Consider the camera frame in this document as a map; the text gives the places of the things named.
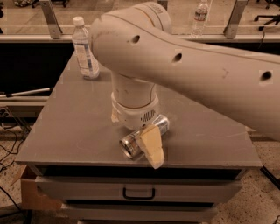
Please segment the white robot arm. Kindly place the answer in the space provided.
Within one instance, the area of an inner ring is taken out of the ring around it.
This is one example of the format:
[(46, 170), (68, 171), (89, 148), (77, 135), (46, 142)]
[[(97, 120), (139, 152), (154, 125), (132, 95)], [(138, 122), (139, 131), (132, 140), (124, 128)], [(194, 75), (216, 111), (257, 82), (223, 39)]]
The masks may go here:
[(147, 83), (169, 88), (234, 121), (280, 140), (280, 59), (175, 38), (167, 11), (141, 3), (98, 17), (90, 47), (113, 74), (113, 111), (138, 125), (156, 96)]

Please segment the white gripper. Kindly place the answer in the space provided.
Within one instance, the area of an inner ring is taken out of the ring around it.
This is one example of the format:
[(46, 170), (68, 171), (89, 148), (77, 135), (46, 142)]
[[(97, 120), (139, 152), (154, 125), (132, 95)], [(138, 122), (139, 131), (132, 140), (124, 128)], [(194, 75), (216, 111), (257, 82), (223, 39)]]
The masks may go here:
[[(112, 123), (120, 123), (129, 130), (137, 130), (143, 125), (152, 123), (160, 112), (157, 96), (150, 104), (142, 108), (124, 107), (116, 101), (114, 94), (111, 94), (111, 101)], [(165, 161), (159, 127), (151, 124), (142, 129), (137, 142), (151, 166), (158, 169)]]

